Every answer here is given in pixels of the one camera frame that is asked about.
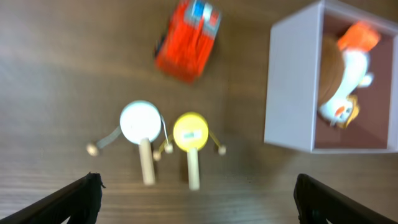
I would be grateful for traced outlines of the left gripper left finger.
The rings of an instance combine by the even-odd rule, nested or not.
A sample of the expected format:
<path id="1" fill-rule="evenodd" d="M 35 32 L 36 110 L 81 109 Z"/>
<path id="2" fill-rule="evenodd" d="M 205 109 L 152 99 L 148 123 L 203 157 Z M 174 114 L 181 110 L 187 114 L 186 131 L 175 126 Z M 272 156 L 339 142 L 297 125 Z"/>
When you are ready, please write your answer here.
<path id="1" fill-rule="evenodd" d="M 1 223 L 96 223 L 105 188 L 99 173 L 88 173 Z"/>

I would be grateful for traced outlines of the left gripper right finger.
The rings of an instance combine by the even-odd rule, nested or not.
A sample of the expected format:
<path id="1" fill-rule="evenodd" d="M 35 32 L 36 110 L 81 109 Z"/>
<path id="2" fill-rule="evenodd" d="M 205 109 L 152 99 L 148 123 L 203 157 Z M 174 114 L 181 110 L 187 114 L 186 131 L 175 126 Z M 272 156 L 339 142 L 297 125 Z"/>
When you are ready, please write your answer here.
<path id="1" fill-rule="evenodd" d="M 307 174 L 297 176 L 294 200 L 300 224 L 397 224 Z"/>

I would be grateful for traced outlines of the white chicken plush toy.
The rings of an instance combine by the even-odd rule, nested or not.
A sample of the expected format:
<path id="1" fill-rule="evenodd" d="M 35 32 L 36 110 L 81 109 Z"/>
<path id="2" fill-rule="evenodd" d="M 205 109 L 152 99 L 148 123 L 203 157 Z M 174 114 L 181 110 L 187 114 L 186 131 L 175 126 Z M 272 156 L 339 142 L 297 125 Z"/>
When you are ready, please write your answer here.
<path id="1" fill-rule="evenodd" d="M 353 24 L 339 39 L 323 36 L 317 111 L 330 126 L 345 129 L 359 115 L 353 92 L 373 82 L 369 52 L 380 39 L 380 33 L 365 22 Z"/>

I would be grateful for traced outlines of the white rattle drum toy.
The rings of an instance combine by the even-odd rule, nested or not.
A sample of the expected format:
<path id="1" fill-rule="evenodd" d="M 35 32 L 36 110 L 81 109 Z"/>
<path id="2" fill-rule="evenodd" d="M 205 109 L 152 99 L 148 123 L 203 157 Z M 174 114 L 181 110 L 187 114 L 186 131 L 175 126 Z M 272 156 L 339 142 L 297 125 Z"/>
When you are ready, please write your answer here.
<path id="1" fill-rule="evenodd" d="M 154 156 L 151 143 L 160 132 L 167 134 L 164 117 L 158 108 L 146 100 L 136 100 L 126 105 L 119 117 L 119 125 L 107 136 L 86 145 L 89 155 L 96 157 L 107 145 L 123 135 L 129 142 L 138 145 L 144 185 L 155 184 Z"/>

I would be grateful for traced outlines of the yellow rattle drum toy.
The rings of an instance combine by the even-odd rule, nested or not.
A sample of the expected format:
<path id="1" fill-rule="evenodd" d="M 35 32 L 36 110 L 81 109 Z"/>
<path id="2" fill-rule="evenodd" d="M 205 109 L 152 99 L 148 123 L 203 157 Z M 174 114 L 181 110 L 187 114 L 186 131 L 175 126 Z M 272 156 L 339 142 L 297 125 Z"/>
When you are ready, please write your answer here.
<path id="1" fill-rule="evenodd" d="M 182 151 L 187 153 L 188 184 L 191 191 L 200 189 L 200 167 L 198 153 L 211 139 L 218 147 L 218 154 L 226 154 L 226 146 L 223 145 L 209 128 L 207 120 L 199 113 L 187 112 L 178 117 L 172 134 L 167 136 L 158 150 L 152 153 L 155 161 L 161 160 L 162 153 L 173 152 L 174 142 Z"/>

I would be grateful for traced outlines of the red toy fire truck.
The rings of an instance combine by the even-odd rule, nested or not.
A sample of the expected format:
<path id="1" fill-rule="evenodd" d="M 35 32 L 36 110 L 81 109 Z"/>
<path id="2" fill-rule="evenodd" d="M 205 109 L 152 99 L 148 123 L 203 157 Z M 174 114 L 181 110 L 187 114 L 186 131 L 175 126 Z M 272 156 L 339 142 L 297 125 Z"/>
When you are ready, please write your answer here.
<path id="1" fill-rule="evenodd" d="M 154 50 L 159 70 L 182 82 L 201 77 L 213 50 L 222 13 L 207 1 L 179 1 Z"/>

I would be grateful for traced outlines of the white box pink interior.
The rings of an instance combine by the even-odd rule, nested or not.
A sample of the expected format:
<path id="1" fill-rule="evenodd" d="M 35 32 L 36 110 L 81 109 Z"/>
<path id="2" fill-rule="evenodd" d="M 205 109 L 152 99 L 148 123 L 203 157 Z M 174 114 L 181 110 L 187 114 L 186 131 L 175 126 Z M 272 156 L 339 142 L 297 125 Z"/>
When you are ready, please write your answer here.
<path id="1" fill-rule="evenodd" d="M 322 39 L 357 22 L 381 39 L 370 50 L 374 80 L 353 92 L 359 115 L 347 128 L 318 114 Z M 315 154 L 397 152 L 397 24 L 338 1 L 318 1 L 272 26 L 264 142 Z"/>

